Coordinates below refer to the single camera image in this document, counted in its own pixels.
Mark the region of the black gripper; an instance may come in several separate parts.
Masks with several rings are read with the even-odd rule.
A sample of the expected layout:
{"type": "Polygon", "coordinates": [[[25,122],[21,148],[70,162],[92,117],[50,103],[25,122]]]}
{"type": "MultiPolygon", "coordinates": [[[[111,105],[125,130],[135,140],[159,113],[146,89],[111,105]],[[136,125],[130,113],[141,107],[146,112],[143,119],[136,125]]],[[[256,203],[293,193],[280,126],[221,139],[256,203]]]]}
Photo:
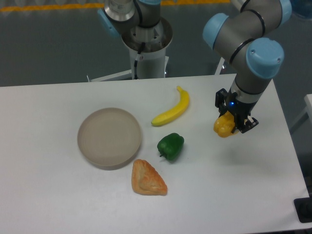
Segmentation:
{"type": "Polygon", "coordinates": [[[251,111],[257,102],[245,103],[238,100],[237,92],[231,93],[224,88],[215,94],[215,107],[220,115],[229,111],[234,116],[234,133],[246,133],[259,124],[258,120],[251,117],[251,111]]]}

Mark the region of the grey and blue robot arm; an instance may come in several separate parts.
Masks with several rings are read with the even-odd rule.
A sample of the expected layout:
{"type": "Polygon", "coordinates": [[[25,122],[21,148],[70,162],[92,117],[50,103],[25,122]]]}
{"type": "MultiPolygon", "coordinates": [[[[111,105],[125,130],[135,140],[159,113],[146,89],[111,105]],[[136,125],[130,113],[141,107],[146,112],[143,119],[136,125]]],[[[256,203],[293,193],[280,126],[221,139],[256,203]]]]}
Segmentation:
{"type": "MultiPolygon", "coordinates": [[[[163,78],[165,51],[172,41],[170,24],[160,15],[158,0],[107,0],[97,14],[112,37],[121,37],[129,49],[133,79],[163,78]]],[[[214,131],[220,137],[245,133],[258,121],[251,111],[276,76],[284,59],[281,45],[266,38],[291,16],[288,0],[234,0],[239,14],[218,13],[205,24],[202,37],[235,70],[229,90],[215,95],[219,118],[214,131]]]]}

